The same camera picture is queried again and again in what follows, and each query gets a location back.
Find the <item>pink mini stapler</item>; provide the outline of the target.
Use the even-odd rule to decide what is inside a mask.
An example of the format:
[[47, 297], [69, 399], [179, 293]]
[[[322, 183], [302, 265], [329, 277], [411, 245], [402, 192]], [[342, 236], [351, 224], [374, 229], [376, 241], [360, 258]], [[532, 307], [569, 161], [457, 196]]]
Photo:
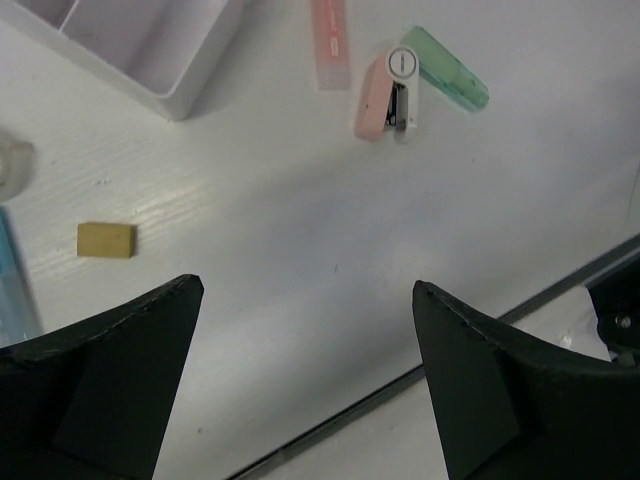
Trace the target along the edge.
[[415, 51], [397, 45], [368, 67], [361, 89], [354, 134], [369, 142], [386, 132], [407, 143], [416, 133], [419, 115], [419, 60]]

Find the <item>tan eraser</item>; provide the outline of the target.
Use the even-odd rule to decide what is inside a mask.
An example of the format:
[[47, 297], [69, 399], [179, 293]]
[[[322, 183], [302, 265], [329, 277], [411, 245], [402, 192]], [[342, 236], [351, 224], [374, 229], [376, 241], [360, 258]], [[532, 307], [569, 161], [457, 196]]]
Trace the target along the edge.
[[85, 222], [77, 227], [77, 255], [129, 259], [136, 250], [137, 228], [130, 224]]

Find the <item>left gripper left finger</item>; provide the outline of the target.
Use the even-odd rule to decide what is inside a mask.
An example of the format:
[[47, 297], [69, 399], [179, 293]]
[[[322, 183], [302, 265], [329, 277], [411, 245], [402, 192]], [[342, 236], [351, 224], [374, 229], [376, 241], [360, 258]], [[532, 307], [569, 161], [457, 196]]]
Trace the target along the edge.
[[203, 295], [181, 275], [2, 348], [2, 478], [152, 478]]

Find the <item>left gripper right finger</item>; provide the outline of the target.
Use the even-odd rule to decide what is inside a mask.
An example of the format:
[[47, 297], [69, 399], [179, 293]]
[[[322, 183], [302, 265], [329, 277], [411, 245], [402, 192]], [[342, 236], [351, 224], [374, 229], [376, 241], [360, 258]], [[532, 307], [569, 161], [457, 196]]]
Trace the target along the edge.
[[635, 479], [639, 372], [551, 344], [419, 281], [412, 311], [452, 479]]

